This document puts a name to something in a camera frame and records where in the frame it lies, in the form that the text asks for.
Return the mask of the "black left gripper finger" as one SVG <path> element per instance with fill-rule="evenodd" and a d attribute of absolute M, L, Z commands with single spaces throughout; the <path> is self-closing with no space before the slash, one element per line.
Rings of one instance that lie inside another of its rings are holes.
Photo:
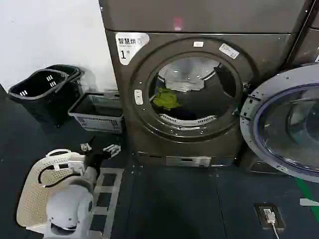
<path fill-rule="evenodd" d="M 106 148 L 103 148 L 103 153 L 107 155 L 108 158 L 113 158 L 121 152 L 121 146 L 116 144 L 111 144 Z"/>
<path fill-rule="evenodd" d="M 89 151 L 91 151 L 94 139 L 95 139 L 95 137 L 93 136 L 88 142 L 81 143 L 80 144 L 80 151 L 81 152 L 89 152 Z"/>

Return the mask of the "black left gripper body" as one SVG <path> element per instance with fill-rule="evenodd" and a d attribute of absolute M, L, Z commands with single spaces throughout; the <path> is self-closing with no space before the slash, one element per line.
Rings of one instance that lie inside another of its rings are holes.
<path fill-rule="evenodd" d="M 96 170 L 97 174 L 100 174 L 101 164 L 104 160 L 111 158 L 111 153 L 102 152 L 89 152 L 85 156 L 84 165 L 85 167 L 92 167 Z"/>

